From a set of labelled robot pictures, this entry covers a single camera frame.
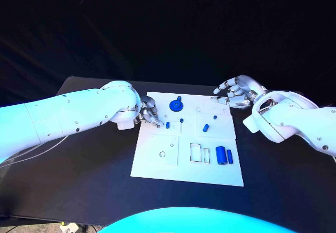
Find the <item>white board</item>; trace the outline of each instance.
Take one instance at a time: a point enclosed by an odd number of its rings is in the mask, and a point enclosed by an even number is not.
[[[165,125],[169,122],[171,127],[158,128],[142,122],[132,176],[244,186],[230,106],[213,102],[211,96],[159,92],[148,95],[156,100],[159,119]],[[169,103],[178,96],[184,109],[174,112]],[[210,125],[207,132],[202,131],[205,124]],[[191,156],[200,158],[200,146],[192,144],[201,145],[201,162],[191,161]],[[218,146],[233,151],[234,164],[217,163]]]

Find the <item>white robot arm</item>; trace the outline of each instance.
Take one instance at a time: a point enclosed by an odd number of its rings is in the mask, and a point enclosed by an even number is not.
[[[102,89],[71,92],[50,99],[0,108],[0,163],[19,151],[89,130],[109,121],[120,130],[140,120],[158,127],[155,100],[139,96],[132,84],[113,81]]]
[[[214,93],[230,87],[228,97],[213,97],[234,108],[253,107],[244,120],[250,131],[259,130],[273,142],[283,142],[295,134],[321,152],[336,157],[336,108],[319,108],[302,95],[290,91],[269,91],[247,75],[226,81]]]

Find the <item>robotic hand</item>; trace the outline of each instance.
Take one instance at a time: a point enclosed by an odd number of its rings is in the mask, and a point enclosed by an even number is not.
[[[19,151],[109,121],[117,123],[120,130],[133,128],[140,120],[164,126],[153,98],[140,98],[126,81],[3,107],[0,119],[0,163]]]
[[[250,131],[259,130],[273,142],[283,142],[295,134],[321,152],[336,157],[336,108],[319,108],[302,95],[290,91],[269,91],[247,75],[226,81],[214,93],[230,87],[228,97],[213,101],[246,109],[253,114],[244,120]]]

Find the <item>floor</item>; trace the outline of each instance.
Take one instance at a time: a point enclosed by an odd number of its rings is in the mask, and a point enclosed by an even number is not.
[[[11,233],[63,233],[60,225],[61,223],[19,226]],[[0,227],[0,233],[6,233],[12,228],[14,227]],[[100,231],[103,227],[96,226],[96,228],[97,231]],[[96,233],[93,227],[89,228],[89,233]]]

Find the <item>black table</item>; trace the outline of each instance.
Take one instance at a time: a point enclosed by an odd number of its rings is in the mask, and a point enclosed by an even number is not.
[[[70,77],[60,94],[109,82]],[[214,90],[213,86],[132,84],[140,95],[148,91],[213,95]],[[334,158],[298,136],[276,144],[260,132],[253,134],[243,124],[251,110],[231,109],[231,114],[246,187],[130,177],[140,125],[119,131],[110,122],[12,166],[0,183],[0,215],[110,225],[156,208],[195,206],[257,217],[299,232],[336,232]]]

